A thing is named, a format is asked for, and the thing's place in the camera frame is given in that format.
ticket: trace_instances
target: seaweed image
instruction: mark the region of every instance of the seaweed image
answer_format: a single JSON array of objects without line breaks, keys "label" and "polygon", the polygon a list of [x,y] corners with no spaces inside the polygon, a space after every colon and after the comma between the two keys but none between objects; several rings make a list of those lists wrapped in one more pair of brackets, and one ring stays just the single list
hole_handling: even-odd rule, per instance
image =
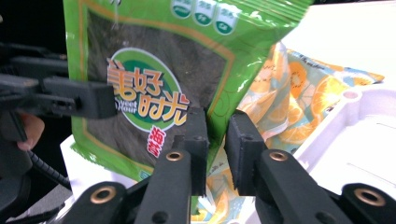
[{"label": "seaweed image", "polygon": [[[88,80],[107,82],[107,59],[119,49],[137,48],[155,55],[172,71],[189,106],[208,108],[218,88],[226,61],[218,54],[182,35],[142,25],[114,22],[88,13]],[[149,133],[136,128],[125,116],[87,122],[88,132],[122,154],[153,166],[156,158],[146,150]],[[163,150],[170,149],[183,126],[166,130]]]}]

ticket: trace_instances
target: plastic packaging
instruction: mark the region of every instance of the plastic packaging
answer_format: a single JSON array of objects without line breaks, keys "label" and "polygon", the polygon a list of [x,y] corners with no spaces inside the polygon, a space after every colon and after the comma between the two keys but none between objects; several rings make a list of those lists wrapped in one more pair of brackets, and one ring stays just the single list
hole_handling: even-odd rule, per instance
[{"label": "plastic packaging", "polygon": [[137,181],[204,107],[214,160],[269,49],[310,1],[64,0],[70,78],[115,87],[115,118],[73,118],[74,149]]}]

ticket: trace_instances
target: green snack bag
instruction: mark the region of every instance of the green snack bag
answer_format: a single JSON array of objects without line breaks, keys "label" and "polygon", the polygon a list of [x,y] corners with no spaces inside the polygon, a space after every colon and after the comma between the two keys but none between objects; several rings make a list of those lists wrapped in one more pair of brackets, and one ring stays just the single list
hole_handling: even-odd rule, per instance
[{"label": "green snack bag", "polygon": [[118,115],[73,118],[73,149],[146,178],[190,106],[206,111],[208,166],[269,49],[310,0],[64,0],[69,74],[113,85]]}]

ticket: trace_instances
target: white surface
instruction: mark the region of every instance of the white surface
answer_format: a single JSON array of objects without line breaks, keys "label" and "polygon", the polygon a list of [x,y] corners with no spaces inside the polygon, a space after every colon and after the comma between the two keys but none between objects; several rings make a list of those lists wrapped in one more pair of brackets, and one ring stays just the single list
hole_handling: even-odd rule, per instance
[{"label": "white surface", "polygon": [[378,73],[396,88],[396,1],[312,6],[283,43],[307,57]]},{"label": "white surface", "polygon": [[61,151],[64,156],[64,163],[72,187],[73,196],[77,199],[90,186],[103,182],[119,182],[129,188],[134,181],[123,175],[119,175],[106,170],[104,167],[86,161],[77,152],[71,149],[75,143],[74,137],[69,136],[61,143]]},{"label": "white surface", "polygon": [[396,90],[384,87],[345,91],[294,154],[322,187],[340,195],[346,183],[364,183],[396,200]]}]

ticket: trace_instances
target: black cable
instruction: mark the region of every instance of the black cable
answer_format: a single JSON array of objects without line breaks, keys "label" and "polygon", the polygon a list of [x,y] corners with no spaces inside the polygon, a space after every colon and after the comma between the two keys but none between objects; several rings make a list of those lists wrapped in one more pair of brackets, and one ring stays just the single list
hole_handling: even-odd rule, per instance
[{"label": "black cable", "polygon": [[44,161],[38,158],[37,155],[32,151],[27,151],[27,152],[29,154],[30,159],[32,160],[33,167],[37,169],[37,171],[39,171],[41,174],[45,175],[55,183],[58,183],[67,189],[70,190],[72,189],[70,186],[70,181],[67,177],[64,177],[59,172],[54,170],[52,167],[50,167],[48,164],[46,164]]}]

